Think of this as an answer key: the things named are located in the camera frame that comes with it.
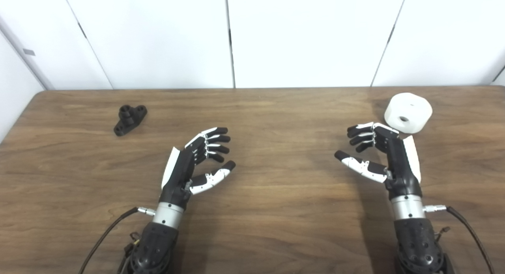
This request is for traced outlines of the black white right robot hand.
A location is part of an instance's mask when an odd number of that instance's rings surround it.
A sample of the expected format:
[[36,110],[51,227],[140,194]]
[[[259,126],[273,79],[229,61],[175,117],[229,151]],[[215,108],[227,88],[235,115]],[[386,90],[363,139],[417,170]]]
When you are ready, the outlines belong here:
[[409,159],[406,138],[401,139],[399,131],[377,122],[358,124],[347,129],[350,145],[357,153],[368,148],[376,148],[385,153],[386,166],[352,157],[348,153],[337,150],[334,157],[359,175],[372,181],[383,183],[389,193],[389,199],[404,196],[423,196],[420,176],[415,172],[414,160]]

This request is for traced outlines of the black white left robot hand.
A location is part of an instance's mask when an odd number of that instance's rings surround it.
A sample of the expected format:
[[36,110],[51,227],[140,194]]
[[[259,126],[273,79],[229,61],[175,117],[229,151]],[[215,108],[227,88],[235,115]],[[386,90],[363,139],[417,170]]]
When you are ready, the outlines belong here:
[[[162,178],[159,203],[167,203],[186,210],[192,195],[213,188],[222,182],[235,168],[232,160],[225,162],[224,154],[230,150],[222,143],[229,143],[227,127],[213,127],[199,132],[182,150],[173,147]],[[212,159],[223,166],[194,175],[196,166]]]

